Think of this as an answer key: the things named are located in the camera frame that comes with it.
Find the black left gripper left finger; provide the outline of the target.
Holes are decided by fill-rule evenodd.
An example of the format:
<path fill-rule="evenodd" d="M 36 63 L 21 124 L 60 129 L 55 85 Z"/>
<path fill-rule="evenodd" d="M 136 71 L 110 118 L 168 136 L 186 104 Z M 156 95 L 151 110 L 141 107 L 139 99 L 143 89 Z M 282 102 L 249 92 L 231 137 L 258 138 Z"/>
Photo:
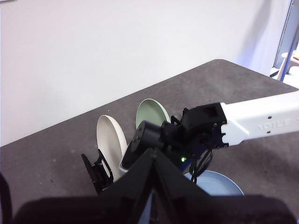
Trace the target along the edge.
<path fill-rule="evenodd" d="M 155 150 L 148 149 L 119 180 L 98 196 L 53 197 L 23 205 L 15 224 L 137 224 L 155 177 Z"/>

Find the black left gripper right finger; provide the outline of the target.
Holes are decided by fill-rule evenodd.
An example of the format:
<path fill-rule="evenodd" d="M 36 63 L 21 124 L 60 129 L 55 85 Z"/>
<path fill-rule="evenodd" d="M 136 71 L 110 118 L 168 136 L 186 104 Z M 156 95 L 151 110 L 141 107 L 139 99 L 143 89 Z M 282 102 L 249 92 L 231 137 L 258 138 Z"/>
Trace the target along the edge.
<path fill-rule="evenodd" d="M 210 196 L 158 150 L 151 151 L 155 194 L 173 224 L 295 224 L 279 199 L 261 195 Z"/>

